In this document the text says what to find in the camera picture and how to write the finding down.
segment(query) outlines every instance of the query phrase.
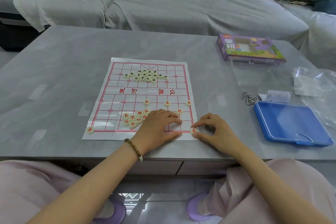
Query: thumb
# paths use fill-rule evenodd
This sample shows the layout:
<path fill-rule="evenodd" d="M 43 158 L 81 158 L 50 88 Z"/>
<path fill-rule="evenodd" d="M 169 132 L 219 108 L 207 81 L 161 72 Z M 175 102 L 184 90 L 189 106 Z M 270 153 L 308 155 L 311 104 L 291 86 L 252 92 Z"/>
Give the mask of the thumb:
<path fill-rule="evenodd" d="M 193 137 L 196 137 L 199 140 L 205 141 L 205 142 L 210 142 L 211 141 L 211 136 L 201 133 L 201 132 L 194 132 L 191 134 Z"/>
<path fill-rule="evenodd" d="M 182 133 L 179 133 L 179 132 L 170 133 L 170 134 L 167 134 L 163 137 L 163 141 L 168 142 L 168 141 L 174 140 L 174 139 L 176 139 L 180 136 L 182 136 Z"/>

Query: slipper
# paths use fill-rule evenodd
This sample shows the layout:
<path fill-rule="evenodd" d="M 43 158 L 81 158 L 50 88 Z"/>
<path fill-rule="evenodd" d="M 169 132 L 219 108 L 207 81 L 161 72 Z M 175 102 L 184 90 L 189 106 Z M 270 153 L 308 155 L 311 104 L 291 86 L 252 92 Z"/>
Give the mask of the slipper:
<path fill-rule="evenodd" d="M 213 214 L 200 215 L 197 212 L 197 206 L 198 206 L 199 201 L 201 201 L 208 194 L 209 194 L 209 192 L 203 192 L 201 194 L 198 194 L 198 195 L 188 199 L 187 206 L 186 206 L 186 211 L 187 211 L 188 218 L 191 221 L 203 221 L 203 220 L 207 220 L 207 219 L 211 218 L 212 216 L 214 216 Z"/>
<path fill-rule="evenodd" d="M 109 198 L 114 205 L 114 214 L 110 218 L 95 218 L 98 224 L 121 224 L 126 216 L 126 206 L 115 199 Z"/>

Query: beaded bracelet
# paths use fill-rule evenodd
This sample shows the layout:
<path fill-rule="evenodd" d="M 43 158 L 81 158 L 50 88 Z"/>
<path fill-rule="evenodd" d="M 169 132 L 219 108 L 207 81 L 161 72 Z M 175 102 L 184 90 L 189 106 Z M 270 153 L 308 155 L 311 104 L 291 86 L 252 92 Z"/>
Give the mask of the beaded bracelet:
<path fill-rule="evenodd" d="M 141 156 L 141 153 L 137 150 L 136 146 L 132 143 L 131 140 L 129 140 L 128 138 L 125 139 L 126 143 L 129 143 L 130 146 L 132 146 L 132 148 L 134 149 L 135 153 L 138 155 L 139 157 L 139 161 L 142 162 L 143 158 Z"/>

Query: forearm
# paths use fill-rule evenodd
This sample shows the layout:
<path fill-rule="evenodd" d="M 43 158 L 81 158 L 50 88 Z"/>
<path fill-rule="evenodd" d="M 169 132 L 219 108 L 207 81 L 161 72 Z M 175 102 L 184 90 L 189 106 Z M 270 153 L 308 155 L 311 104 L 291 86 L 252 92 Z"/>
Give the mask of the forearm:
<path fill-rule="evenodd" d="M 36 214 L 28 224 L 90 223 L 137 160 L 132 147 L 123 144 Z"/>
<path fill-rule="evenodd" d="M 324 214 L 285 183 L 248 147 L 241 147 L 233 157 L 247 171 L 280 223 L 332 224 Z"/>

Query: pant leg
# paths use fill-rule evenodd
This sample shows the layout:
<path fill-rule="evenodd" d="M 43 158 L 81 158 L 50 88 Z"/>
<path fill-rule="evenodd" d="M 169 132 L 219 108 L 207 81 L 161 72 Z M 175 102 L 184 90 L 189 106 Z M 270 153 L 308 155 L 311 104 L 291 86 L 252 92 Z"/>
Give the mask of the pant leg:
<path fill-rule="evenodd" d="M 274 159 L 267 165 L 336 222 L 334 188 L 316 169 L 293 159 Z M 222 217 L 221 224 L 276 224 L 271 209 L 242 167 L 229 168 L 226 179 L 215 183 L 199 207 Z"/>
<path fill-rule="evenodd" d="M 26 223 L 44 206 L 80 179 L 49 162 L 0 162 L 0 223 Z M 97 217 L 108 218 L 114 205 L 107 201 Z"/>

